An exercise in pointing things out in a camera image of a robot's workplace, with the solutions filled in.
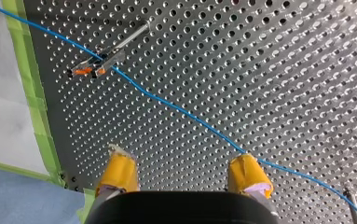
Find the orange clip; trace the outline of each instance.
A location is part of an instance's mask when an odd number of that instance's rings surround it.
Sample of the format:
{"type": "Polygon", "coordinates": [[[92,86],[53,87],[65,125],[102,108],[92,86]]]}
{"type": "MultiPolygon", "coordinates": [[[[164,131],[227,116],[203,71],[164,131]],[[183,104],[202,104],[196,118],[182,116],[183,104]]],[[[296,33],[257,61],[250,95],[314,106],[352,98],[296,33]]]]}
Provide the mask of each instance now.
{"type": "Polygon", "coordinates": [[[74,71],[74,73],[76,74],[76,75],[87,75],[87,74],[89,74],[90,72],[91,72],[91,68],[90,67],[86,67],[86,68],[84,68],[84,69],[76,69],[75,71],[74,71]]]}
{"type": "Polygon", "coordinates": [[[105,69],[101,68],[99,69],[99,74],[100,75],[104,75],[106,73],[105,69]]]}

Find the perforated metal sheet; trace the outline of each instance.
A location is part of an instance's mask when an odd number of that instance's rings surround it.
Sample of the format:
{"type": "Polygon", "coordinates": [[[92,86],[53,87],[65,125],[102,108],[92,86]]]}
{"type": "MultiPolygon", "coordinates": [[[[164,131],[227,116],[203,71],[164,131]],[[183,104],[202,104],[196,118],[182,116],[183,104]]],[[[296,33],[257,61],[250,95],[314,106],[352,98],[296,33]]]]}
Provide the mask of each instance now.
{"type": "MultiPolygon", "coordinates": [[[[25,1],[27,16],[89,49],[144,20],[121,69],[256,157],[357,190],[357,1],[25,1]]],[[[32,30],[48,118],[70,188],[92,188],[110,143],[135,155],[142,189],[223,190],[238,155],[117,74],[68,78],[88,57],[32,30]]],[[[265,167],[284,222],[349,223],[308,180],[265,167]]]]}

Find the white surface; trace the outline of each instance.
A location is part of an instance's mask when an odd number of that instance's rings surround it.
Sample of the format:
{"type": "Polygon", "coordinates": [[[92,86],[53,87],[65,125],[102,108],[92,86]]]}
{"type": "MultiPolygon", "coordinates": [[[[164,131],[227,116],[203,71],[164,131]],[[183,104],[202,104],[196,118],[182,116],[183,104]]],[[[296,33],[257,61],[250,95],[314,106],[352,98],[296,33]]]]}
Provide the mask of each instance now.
{"type": "Polygon", "coordinates": [[[6,19],[2,14],[0,14],[0,162],[48,175],[35,141],[12,40],[6,19]]]}

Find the blue floor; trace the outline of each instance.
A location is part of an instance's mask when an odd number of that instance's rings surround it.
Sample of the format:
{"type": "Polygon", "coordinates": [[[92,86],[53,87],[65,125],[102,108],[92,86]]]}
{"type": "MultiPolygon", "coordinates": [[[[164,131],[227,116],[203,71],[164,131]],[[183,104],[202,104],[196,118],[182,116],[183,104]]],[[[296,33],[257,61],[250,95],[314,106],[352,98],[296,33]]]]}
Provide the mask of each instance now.
{"type": "Polygon", "coordinates": [[[81,193],[0,171],[0,224],[77,224],[81,193]]]}

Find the hole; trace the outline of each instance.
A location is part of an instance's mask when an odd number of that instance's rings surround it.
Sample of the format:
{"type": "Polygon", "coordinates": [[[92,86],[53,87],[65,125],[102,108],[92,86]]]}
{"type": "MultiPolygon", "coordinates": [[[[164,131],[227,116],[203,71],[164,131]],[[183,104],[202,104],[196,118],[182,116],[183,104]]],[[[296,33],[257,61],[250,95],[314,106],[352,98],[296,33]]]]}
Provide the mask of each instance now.
{"type": "Polygon", "coordinates": [[[264,24],[268,24],[269,21],[270,21],[270,18],[269,18],[269,17],[263,18],[263,23],[264,23],[264,24]]]}
{"type": "Polygon", "coordinates": [[[254,20],[254,18],[252,16],[247,16],[247,22],[251,22],[253,20],[254,20]]]}
{"type": "Polygon", "coordinates": [[[246,39],[248,39],[249,37],[251,37],[251,33],[245,32],[245,33],[244,33],[244,37],[245,37],[246,39]]]}
{"type": "Polygon", "coordinates": [[[189,18],[190,15],[191,15],[190,11],[186,11],[186,12],[185,12],[185,17],[186,17],[186,18],[189,18]]]}
{"type": "Polygon", "coordinates": [[[289,1],[285,1],[285,2],[282,3],[282,6],[284,8],[288,8],[290,5],[291,5],[291,3],[289,1]]]}
{"type": "Polygon", "coordinates": [[[157,8],[155,13],[159,16],[161,14],[161,12],[162,12],[161,9],[157,8]]]}
{"type": "Polygon", "coordinates": [[[219,30],[218,29],[213,30],[213,35],[219,35],[219,30]]]}
{"type": "Polygon", "coordinates": [[[185,28],[184,28],[184,32],[187,34],[187,33],[189,33],[190,32],[190,28],[188,27],[188,26],[186,26],[185,28]]]}
{"type": "Polygon", "coordinates": [[[227,52],[231,52],[233,51],[233,47],[232,46],[227,46],[227,52]]]}
{"type": "Polygon", "coordinates": [[[221,20],[221,17],[222,17],[222,16],[221,16],[221,14],[216,13],[214,17],[215,17],[215,19],[216,19],[217,21],[219,21],[219,20],[221,20]]]}
{"type": "Polygon", "coordinates": [[[236,21],[237,20],[237,16],[235,14],[230,16],[230,20],[231,21],[236,21]]]}
{"type": "Polygon", "coordinates": [[[266,6],[267,7],[271,7],[273,5],[273,1],[272,0],[267,0],[266,1],[266,6]]]}
{"type": "Polygon", "coordinates": [[[200,12],[199,18],[200,18],[200,19],[204,19],[205,17],[206,17],[205,12],[200,12]]]}
{"type": "Polygon", "coordinates": [[[202,35],[205,33],[205,29],[204,28],[199,28],[199,35],[202,35]]]}
{"type": "Polygon", "coordinates": [[[285,18],[280,19],[280,25],[285,25],[285,23],[286,23],[286,19],[285,18]]]}

